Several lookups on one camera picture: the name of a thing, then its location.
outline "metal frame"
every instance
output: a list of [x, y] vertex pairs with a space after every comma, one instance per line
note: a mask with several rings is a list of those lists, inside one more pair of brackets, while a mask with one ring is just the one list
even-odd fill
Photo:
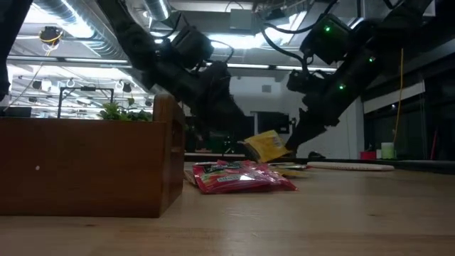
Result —
[[87, 87], [87, 86], [83, 86], [83, 87], [61, 87], [60, 88], [60, 96], [58, 98], [58, 111], [57, 111], [57, 118], [60, 119], [60, 116], [62, 114], [62, 102], [64, 99], [66, 99], [67, 95], [63, 97], [63, 92], [65, 90], [72, 90], [71, 92], [74, 92], [75, 90], [81, 90], [83, 92], [94, 92], [96, 90], [100, 90], [100, 91], [110, 91], [111, 92], [111, 98], [110, 98], [110, 102], [113, 103], [114, 102], [114, 89], [112, 88], [96, 88], [96, 87]]

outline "green plant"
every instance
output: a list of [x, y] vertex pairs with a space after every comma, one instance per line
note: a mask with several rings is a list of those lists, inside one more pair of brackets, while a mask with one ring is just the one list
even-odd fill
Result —
[[131, 107], [134, 104], [134, 99], [128, 99], [128, 108], [119, 106], [118, 102], [103, 104], [104, 110], [100, 111], [99, 117], [104, 120], [121, 120], [121, 121], [143, 121], [151, 122], [153, 116], [149, 112], [141, 110], [140, 112], [131, 112], [136, 108]]

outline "yellow cord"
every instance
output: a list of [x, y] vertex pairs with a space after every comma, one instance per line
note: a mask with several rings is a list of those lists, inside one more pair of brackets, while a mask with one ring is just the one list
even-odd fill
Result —
[[400, 123], [400, 113], [401, 113], [401, 96], [403, 93], [403, 85], [404, 85], [404, 66], [405, 66], [405, 50], [401, 49], [401, 68], [400, 68], [400, 98], [398, 99], [398, 113], [397, 113], [397, 122], [395, 123], [395, 135], [393, 137], [393, 144], [397, 141], [397, 134], [398, 134], [398, 124]]
[[58, 35], [56, 38], [53, 38], [53, 39], [50, 39], [50, 40], [43, 40], [43, 39], [40, 38], [40, 40], [43, 43], [50, 43], [50, 42], [53, 42], [53, 41], [56, 41], [56, 40], [60, 39], [62, 36], [63, 36], [63, 32], [60, 32], [60, 35]]

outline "red object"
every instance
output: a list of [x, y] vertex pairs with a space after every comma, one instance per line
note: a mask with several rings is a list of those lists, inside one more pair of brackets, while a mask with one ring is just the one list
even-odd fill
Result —
[[287, 178], [270, 171], [267, 164], [244, 161], [237, 163], [237, 166], [230, 166], [227, 162], [219, 161], [213, 166], [221, 168], [206, 173], [207, 165], [193, 166], [194, 178], [203, 193], [297, 190]]
[[376, 160], [376, 151], [363, 151], [360, 153], [361, 160]]

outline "yellow snack bag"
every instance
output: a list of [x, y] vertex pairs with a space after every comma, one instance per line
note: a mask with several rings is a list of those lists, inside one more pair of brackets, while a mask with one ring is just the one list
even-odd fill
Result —
[[258, 162], [268, 162], [290, 153], [276, 131], [268, 131], [245, 140]]

